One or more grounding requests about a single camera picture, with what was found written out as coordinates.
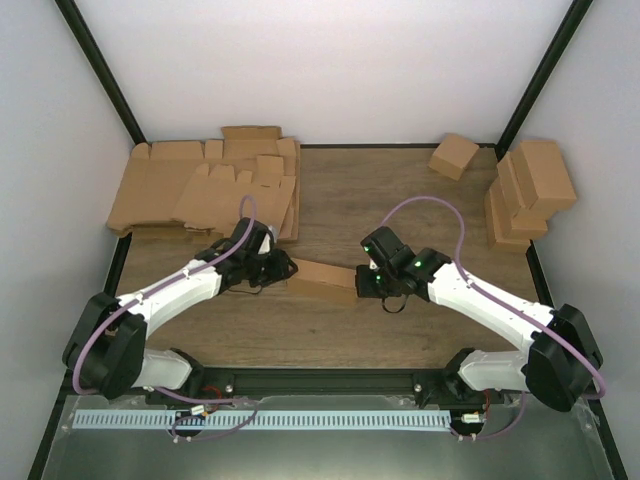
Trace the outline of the brown cardboard box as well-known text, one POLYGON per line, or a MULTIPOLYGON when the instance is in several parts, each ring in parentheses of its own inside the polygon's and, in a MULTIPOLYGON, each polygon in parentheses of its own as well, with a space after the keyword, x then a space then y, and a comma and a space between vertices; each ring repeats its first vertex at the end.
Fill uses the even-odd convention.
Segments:
POLYGON ((341 305, 355 305, 355 270, 309 260, 293 259, 298 271, 287 281, 290 293, 341 305))

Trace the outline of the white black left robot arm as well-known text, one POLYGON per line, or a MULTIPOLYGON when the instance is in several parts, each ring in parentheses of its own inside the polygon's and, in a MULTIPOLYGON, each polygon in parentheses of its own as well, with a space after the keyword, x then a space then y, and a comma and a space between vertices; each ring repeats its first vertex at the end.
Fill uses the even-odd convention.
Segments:
POLYGON ((276 247, 276 238, 273 228, 244 217, 230 237, 166 278, 119 297, 91 297, 62 357, 76 392, 112 400, 143 388, 196 402, 204 392, 203 366, 179 349, 150 349, 147 341, 170 320, 234 286, 262 289, 295 275, 297 265, 276 247))

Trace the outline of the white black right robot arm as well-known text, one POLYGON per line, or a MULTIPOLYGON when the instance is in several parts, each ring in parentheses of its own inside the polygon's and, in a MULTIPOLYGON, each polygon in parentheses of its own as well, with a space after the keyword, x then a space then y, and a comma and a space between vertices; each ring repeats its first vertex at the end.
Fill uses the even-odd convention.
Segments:
POLYGON ((356 269, 360 298, 386 301, 416 296, 456 311, 507 340, 512 350, 460 350, 444 370, 444 389, 458 403, 479 391, 524 391, 568 412, 586 396, 603 358, 584 314, 510 294, 468 273, 430 248, 414 253, 387 226, 366 236, 369 261, 356 269))

